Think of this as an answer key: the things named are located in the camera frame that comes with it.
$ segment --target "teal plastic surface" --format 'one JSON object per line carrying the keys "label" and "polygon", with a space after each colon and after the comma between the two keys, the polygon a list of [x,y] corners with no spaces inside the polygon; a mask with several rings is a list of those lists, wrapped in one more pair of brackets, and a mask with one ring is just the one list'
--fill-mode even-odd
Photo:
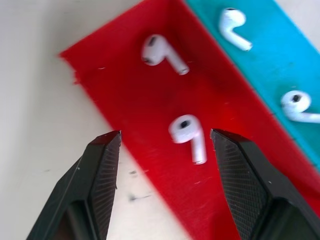
{"label": "teal plastic surface", "polygon": [[[320,55],[317,50],[273,0],[186,2],[320,171],[320,124],[290,121],[280,105],[286,92],[300,90],[312,98],[306,112],[320,113]],[[246,15],[246,23],[234,31],[253,43],[250,51],[239,50],[220,35],[218,23],[224,8],[236,8]]]}

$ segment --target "wireless earbud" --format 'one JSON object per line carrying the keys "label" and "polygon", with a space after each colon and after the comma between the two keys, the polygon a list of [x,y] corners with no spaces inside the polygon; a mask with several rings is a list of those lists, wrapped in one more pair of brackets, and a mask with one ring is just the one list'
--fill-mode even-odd
{"label": "wireless earbud", "polygon": [[204,164],[207,161],[204,132],[199,120],[193,115],[183,115],[174,120],[169,132],[176,144],[191,141],[192,161]]}
{"label": "wireless earbud", "polygon": [[243,12],[231,7],[225,8],[220,17],[219,30],[230,43],[243,51],[249,51],[252,43],[234,32],[234,28],[242,26],[245,22],[246,16]]}
{"label": "wireless earbud", "polygon": [[281,99],[284,114],[295,122],[320,124],[320,114],[303,112],[311,105],[311,97],[303,91],[289,91]]}
{"label": "wireless earbud", "polygon": [[189,72],[189,67],[184,63],[165,37],[154,34],[148,37],[143,45],[142,60],[150,66],[155,66],[167,59],[179,75]]}

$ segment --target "red plastic tray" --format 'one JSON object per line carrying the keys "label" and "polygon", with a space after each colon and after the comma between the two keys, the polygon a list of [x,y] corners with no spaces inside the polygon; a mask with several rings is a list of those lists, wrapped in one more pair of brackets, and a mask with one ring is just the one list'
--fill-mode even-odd
{"label": "red plastic tray", "polygon": [[[164,35],[190,67],[141,60],[150,34]],[[190,235],[238,240],[224,198],[210,129],[255,141],[319,214],[320,178],[182,0],[145,0],[61,54]],[[190,143],[168,132],[178,116],[201,121],[208,162],[193,165]]]}

